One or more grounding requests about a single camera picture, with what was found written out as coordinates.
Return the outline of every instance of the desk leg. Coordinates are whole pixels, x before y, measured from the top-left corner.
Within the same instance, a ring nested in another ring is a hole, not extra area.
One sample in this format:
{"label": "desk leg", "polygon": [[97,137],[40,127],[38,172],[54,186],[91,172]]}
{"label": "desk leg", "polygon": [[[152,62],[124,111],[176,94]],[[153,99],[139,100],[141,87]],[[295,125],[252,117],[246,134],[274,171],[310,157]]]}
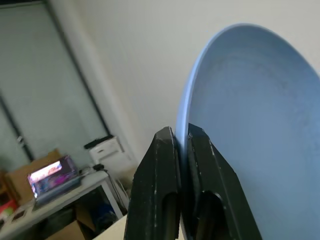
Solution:
{"label": "desk leg", "polygon": [[102,187],[106,197],[108,198],[108,200],[109,200],[109,202],[110,202],[110,204],[111,204],[111,206],[112,206],[112,208],[113,208],[113,210],[115,212],[115,215],[117,216],[117,218],[119,220],[120,218],[123,217],[123,215],[122,215],[122,212],[121,212],[121,210],[120,210],[120,208],[119,208],[119,206],[117,204],[117,201],[116,201],[115,197],[113,196],[113,194],[112,194],[107,182],[103,181],[101,183],[101,187]]}

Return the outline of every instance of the laptop screen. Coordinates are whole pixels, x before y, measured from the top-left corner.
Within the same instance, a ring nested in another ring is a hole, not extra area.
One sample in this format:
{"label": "laptop screen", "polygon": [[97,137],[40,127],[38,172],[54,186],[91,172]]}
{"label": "laptop screen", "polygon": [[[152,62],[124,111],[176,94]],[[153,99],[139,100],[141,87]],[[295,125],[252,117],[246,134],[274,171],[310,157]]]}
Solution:
{"label": "laptop screen", "polygon": [[56,188],[78,175],[70,156],[63,156],[58,161],[45,166],[28,176],[34,198]]}

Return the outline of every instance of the blue plate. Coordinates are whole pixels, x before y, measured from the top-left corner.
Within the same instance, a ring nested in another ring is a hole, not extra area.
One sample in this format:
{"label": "blue plate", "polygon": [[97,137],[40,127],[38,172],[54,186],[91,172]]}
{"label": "blue plate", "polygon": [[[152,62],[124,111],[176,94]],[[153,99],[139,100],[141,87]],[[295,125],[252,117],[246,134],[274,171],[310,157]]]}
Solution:
{"label": "blue plate", "polygon": [[264,240],[320,239],[320,81],[291,45],[252,24],[215,35],[181,98],[183,158],[188,123],[237,173]]}

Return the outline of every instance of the cardboard box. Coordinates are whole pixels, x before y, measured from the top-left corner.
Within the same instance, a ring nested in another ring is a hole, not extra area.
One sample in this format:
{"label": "cardboard box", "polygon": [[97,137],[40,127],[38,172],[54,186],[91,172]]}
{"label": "cardboard box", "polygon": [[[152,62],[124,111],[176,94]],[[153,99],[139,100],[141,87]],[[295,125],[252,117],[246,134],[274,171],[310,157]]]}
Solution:
{"label": "cardboard box", "polygon": [[81,226],[81,224],[83,224],[93,232],[96,230],[90,217],[90,213],[83,206],[76,205],[75,218],[75,221],[65,226],[60,231],[57,231],[46,240],[90,240],[91,238]]}
{"label": "cardboard box", "polygon": [[12,189],[12,193],[19,205],[24,205],[34,198],[34,193],[28,182],[28,175],[56,162],[61,157],[59,151],[55,149],[49,152],[47,156],[34,160],[30,164],[6,174],[6,182]]}

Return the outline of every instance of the laptop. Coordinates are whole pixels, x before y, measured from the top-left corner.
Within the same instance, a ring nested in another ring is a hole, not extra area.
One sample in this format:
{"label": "laptop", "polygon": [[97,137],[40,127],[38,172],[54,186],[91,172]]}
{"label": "laptop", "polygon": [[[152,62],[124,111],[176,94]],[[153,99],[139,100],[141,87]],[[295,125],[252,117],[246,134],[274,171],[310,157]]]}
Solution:
{"label": "laptop", "polygon": [[28,181],[35,198],[33,211],[81,184],[78,170],[68,155],[29,174]]}

